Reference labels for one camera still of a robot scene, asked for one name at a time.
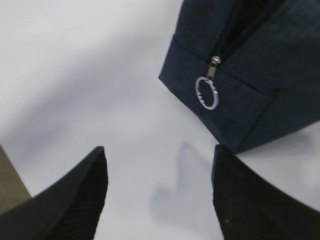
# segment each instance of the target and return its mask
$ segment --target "white floor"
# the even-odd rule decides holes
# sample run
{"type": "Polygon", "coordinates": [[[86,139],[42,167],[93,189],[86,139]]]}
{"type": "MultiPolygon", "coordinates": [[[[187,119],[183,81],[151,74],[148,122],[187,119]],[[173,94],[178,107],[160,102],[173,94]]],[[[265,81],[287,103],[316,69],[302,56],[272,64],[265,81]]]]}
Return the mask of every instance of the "white floor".
{"type": "MultiPolygon", "coordinates": [[[[222,240],[217,141],[158,80],[181,0],[0,0],[0,143],[32,195],[104,146],[96,240],[222,240]]],[[[320,124],[240,157],[320,210],[320,124]]]]}

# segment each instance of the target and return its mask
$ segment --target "keyring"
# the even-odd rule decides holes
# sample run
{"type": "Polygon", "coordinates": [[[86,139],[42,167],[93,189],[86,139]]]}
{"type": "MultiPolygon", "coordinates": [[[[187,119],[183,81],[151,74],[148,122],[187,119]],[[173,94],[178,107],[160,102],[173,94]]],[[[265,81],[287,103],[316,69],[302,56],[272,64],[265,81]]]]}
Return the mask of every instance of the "keyring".
{"type": "Polygon", "coordinates": [[[202,106],[204,106],[206,109],[208,110],[214,110],[218,104],[219,104],[219,95],[218,92],[214,86],[214,83],[209,80],[208,78],[201,76],[198,77],[198,79],[195,82],[195,92],[196,92],[196,96],[198,97],[200,103],[202,106]],[[203,100],[202,96],[201,96],[201,92],[199,91],[199,85],[201,81],[205,81],[211,88],[212,90],[212,94],[213,94],[213,103],[211,106],[206,105],[205,101],[203,100]]]}

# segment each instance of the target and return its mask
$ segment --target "zipper pull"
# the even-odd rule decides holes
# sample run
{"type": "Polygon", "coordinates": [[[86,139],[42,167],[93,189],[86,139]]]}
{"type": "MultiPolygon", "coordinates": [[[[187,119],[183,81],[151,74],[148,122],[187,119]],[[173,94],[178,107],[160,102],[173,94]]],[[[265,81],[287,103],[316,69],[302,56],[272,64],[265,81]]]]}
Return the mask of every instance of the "zipper pull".
{"type": "Polygon", "coordinates": [[[218,56],[213,56],[211,60],[211,64],[208,70],[208,73],[206,74],[206,79],[213,80],[216,75],[217,66],[221,63],[221,59],[218,56]]]}
{"type": "Polygon", "coordinates": [[[204,106],[206,109],[208,110],[213,110],[215,109],[218,104],[219,104],[219,95],[218,92],[214,86],[213,83],[213,79],[215,78],[216,75],[216,71],[217,71],[217,66],[221,64],[221,59],[218,56],[213,56],[211,59],[211,63],[210,63],[210,67],[209,70],[206,74],[205,77],[200,76],[198,77],[198,79],[195,82],[195,92],[196,92],[196,96],[198,97],[200,103],[202,106],[204,106]],[[205,101],[203,100],[202,96],[201,96],[201,92],[199,91],[199,85],[201,81],[205,81],[211,88],[212,93],[213,93],[213,103],[211,106],[206,105],[205,101]]]}

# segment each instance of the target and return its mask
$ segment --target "fabric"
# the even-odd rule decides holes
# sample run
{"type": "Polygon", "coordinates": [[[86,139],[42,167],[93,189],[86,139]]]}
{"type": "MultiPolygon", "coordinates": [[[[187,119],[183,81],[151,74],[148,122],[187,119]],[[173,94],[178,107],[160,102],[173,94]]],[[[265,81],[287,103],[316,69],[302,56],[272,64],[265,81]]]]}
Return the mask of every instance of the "fabric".
{"type": "MultiPolygon", "coordinates": [[[[234,153],[320,120],[316,104],[320,102],[320,2],[254,4],[184,0],[159,74],[219,143],[234,153]],[[253,9],[261,13],[251,16],[253,9]],[[198,100],[195,83],[206,76],[215,54],[222,60],[213,79],[219,105],[207,110],[198,100]]],[[[202,88],[203,98],[212,101],[208,85],[202,88]]]]}
{"type": "Polygon", "coordinates": [[[265,181],[221,145],[214,153],[212,186],[225,240],[320,239],[320,212],[265,181]]]}
{"type": "Polygon", "coordinates": [[[0,214],[30,198],[27,188],[0,145],[0,214]]]}
{"type": "Polygon", "coordinates": [[[93,240],[108,187],[103,147],[54,185],[0,215],[1,240],[93,240]]]}

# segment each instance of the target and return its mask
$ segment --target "white surface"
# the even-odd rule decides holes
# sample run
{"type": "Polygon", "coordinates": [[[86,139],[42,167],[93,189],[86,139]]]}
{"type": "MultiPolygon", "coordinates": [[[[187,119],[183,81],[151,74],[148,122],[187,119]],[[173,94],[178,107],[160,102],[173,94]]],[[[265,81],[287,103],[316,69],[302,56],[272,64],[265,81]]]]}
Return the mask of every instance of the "white surface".
{"type": "MultiPolygon", "coordinates": [[[[222,240],[217,143],[157,79],[181,0],[0,0],[0,143],[36,195],[104,146],[97,240],[222,240]]],[[[320,210],[320,124],[240,157],[320,210]]]]}

